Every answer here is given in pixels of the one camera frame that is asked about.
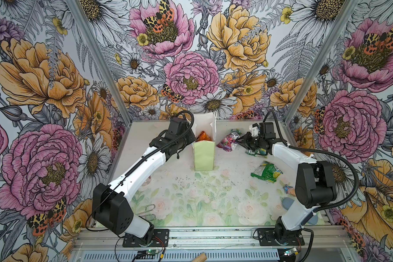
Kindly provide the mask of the purple pink candy bag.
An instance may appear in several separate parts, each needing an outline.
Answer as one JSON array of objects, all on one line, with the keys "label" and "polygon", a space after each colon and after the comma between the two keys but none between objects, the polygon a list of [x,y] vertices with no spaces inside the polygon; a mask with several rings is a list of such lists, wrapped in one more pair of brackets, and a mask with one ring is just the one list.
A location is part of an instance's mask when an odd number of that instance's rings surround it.
[{"label": "purple pink candy bag", "polygon": [[239,137],[240,135],[230,133],[217,144],[217,147],[223,149],[224,151],[231,152],[236,148],[235,139]]}]

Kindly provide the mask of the orange corn chips bag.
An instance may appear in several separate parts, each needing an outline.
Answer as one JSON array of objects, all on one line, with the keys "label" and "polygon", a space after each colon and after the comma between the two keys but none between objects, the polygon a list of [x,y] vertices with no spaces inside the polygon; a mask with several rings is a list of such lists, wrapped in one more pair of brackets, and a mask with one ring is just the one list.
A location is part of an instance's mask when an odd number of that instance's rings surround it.
[{"label": "orange corn chips bag", "polygon": [[202,131],[196,139],[196,142],[200,141],[212,141],[212,138],[205,131]]}]

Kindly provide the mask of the white green paper bag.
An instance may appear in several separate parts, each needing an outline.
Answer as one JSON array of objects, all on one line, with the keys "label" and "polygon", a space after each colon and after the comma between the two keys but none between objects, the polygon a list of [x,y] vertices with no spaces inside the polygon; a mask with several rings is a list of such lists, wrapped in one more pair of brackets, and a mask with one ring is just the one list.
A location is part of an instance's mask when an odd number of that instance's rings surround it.
[{"label": "white green paper bag", "polygon": [[192,131],[197,139],[198,135],[205,131],[212,141],[200,141],[193,143],[194,169],[195,171],[212,171],[214,169],[216,147],[216,113],[195,114]]}]

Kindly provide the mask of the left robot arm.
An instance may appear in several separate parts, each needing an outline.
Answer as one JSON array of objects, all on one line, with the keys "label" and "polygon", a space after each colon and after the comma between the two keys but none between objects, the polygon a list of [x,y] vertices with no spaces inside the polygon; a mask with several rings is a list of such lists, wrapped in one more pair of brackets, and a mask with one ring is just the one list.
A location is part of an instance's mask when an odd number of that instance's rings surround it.
[{"label": "left robot arm", "polygon": [[129,234],[141,245],[154,238],[154,225],[132,211],[130,202],[143,183],[172,156],[196,141],[194,115],[185,110],[170,120],[168,129],[150,143],[144,154],[121,176],[93,190],[91,218],[116,235]]}]

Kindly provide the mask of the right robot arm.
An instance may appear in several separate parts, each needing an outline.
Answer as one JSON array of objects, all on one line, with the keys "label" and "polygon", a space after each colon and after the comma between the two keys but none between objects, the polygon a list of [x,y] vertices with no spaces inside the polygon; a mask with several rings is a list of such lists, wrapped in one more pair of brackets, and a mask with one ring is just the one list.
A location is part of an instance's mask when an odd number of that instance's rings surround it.
[{"label": "right robot arm", "polygon": [[287,213],[277,219],[273,239],[285,245],[296,244],[301,239],[303,226],[315,215],[321,205],[337,197],[332,164],[318,161],[300,150],[291,148],[282,138],[276,137],[274,124],[256,123],[250,131],[236,139],[247,150],[263,149],[266,153],[285,162],[296,172],[295,200]]}]

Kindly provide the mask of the teal Fox's candy bag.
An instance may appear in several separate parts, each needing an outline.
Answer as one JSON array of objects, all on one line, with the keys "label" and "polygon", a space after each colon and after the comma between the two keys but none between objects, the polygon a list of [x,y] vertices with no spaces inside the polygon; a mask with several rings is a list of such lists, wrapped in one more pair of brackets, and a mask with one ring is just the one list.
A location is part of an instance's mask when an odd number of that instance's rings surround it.
[{"label": "teal Fox's candy bag", "polygon": [[242,132],[239,129],[232,129],[231,133],[237,134],[237,135],[241,135]]}]

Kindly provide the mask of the green Fox's candy bag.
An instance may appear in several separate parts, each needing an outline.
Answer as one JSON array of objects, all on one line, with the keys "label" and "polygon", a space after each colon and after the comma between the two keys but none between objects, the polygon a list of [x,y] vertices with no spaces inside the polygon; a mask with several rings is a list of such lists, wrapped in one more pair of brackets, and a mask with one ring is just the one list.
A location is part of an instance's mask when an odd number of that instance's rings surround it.
[{"label": "green Fox's candy bag", "polygon": [[267,157],[267,151],[263,148],[257,148],[255,150],[246,150],[246,154],[254,157]]}]

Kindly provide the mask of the green snack bag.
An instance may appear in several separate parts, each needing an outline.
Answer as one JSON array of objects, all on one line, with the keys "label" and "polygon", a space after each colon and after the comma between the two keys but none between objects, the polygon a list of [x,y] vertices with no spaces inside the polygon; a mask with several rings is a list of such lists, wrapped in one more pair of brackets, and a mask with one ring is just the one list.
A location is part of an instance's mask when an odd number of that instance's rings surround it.
[{"label": "green snack bag", "polygon": [[251,172],[251,177],[270,183],[275,183],[277,178],[282,174],[283,172],[274,164],[268,161],[263,161],[263,163],[258,168],[256,168],[255,171]]}]

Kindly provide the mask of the small colourful candy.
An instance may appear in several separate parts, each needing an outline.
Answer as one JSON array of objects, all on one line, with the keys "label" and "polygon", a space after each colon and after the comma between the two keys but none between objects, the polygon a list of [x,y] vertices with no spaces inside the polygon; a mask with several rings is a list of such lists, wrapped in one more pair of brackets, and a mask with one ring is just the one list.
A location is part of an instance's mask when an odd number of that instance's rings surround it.
[{"label": "small colourful candy", "polygon": [[296,196],[294,187],[289,186],[289,185],[285,185],[285,186],[283,187],[283,189],[284,189],[284,192],[285,192],[286,194],[289,194],[289,195],[291,195],[291,196],[293,196],[293,197]]}]

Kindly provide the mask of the grey blue oval pad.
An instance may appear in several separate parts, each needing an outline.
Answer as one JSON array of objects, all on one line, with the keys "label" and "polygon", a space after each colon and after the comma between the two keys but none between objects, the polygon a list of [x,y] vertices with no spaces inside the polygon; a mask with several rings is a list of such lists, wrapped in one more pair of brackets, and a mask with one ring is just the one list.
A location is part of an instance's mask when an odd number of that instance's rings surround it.
[{"label": "grey blue oval pad", "polygon": [[282,199],[282,207],[285,210],[289,210],[292,204],[294,203],[294,199],[285,197]]}]

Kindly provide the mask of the metal paper clip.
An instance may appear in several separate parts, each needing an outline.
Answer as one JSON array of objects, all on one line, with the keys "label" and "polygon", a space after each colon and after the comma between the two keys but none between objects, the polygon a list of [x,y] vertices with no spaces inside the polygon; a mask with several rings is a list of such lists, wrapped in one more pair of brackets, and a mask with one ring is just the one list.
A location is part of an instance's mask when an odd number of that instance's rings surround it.
[{"label": "metal paper clip", "polygon": [[151,222],[156,219],[156,215],[153,213],[155,208],[156,208],[155,204],[146,205],[145,210],[143,212],[138,213],[138,216]]}]

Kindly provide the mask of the green circuit board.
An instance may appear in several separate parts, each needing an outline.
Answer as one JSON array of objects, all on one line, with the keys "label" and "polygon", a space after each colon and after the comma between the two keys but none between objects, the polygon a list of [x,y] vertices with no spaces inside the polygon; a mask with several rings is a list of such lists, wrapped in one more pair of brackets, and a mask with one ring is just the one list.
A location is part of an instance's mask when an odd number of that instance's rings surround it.
[{"label": "green circuit board", "polygon": [[156,256],[159,254],[161,250],[144,250],[144,251],[138,251],[137,255],[151,255],[151,256]]}]

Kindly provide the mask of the wooden stick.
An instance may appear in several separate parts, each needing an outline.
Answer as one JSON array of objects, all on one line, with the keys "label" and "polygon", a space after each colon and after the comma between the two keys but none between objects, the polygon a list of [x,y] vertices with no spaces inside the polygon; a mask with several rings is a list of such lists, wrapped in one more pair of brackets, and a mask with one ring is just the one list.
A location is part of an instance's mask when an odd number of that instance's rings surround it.
[{"label": "wooden stick", "polygon": [[207,256],[205,253],[201,253],[198,255],[196,258],[192,260],[192,262],[206,262],[207,261]]}]

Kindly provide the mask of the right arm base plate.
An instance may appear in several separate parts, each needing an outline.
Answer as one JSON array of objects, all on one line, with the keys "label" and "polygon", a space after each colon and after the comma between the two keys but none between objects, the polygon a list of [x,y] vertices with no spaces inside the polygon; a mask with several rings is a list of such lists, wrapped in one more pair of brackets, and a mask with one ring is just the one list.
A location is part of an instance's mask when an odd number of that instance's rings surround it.
[{"label": "right arm base plate", "polygon": [[258,228],[255,235],[261,246],[303,246],[305,240],[301,231]]}]

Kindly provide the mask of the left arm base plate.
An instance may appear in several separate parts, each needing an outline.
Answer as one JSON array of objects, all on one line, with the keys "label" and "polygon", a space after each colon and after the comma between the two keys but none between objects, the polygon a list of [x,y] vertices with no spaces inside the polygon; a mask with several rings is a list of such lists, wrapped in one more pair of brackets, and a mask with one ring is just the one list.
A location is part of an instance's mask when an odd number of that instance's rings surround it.
[{"label": "left arm base plate", "polygon": [[169,229],[154,229],[146,234],[143,238],[126,234],[123,239],[122,247],[124,248],[147,248],[160,247],[164,248],[169,243]]}]

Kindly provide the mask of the aluminium front rail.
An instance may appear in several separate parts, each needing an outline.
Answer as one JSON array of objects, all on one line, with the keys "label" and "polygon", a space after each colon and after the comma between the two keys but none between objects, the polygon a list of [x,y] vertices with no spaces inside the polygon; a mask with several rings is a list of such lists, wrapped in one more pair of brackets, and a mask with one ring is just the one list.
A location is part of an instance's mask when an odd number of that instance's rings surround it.
[{"label": "aluminium front rail", "polygon": [[[351,248],[350,238],[341,226],[308,226],[314,231],[313,248]],[[255,227],[172,227],[167,250],[222,250],[259,248],[253,238]],[[110,231],[82,230],[74,251],[123,250],[122,241]]]}]

